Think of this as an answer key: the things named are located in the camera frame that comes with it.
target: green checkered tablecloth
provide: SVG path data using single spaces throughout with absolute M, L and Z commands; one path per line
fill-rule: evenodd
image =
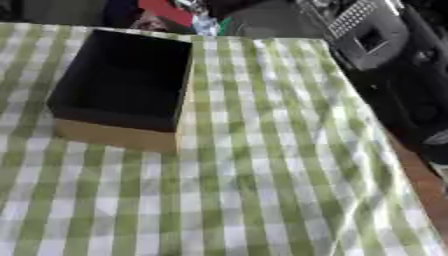
M 0 24 L 1 256 L 444 255 L 323 42 L 154 33 L 195 44 L 175 155 L 54 135 L 45 99 L 89 32 Z

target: tablecloth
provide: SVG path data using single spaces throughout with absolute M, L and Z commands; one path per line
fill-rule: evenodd
M 0 24 L 0 255 L 444 255 L 324 42 L 153 33 L 195 63 L 181 150 L 158 154 L 54 134 L 90 31 Z

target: box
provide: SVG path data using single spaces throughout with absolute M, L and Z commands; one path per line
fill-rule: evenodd
M 95 30 L 47 105 L 70 140 L 177 149 L 192 67 L 190 43 Z

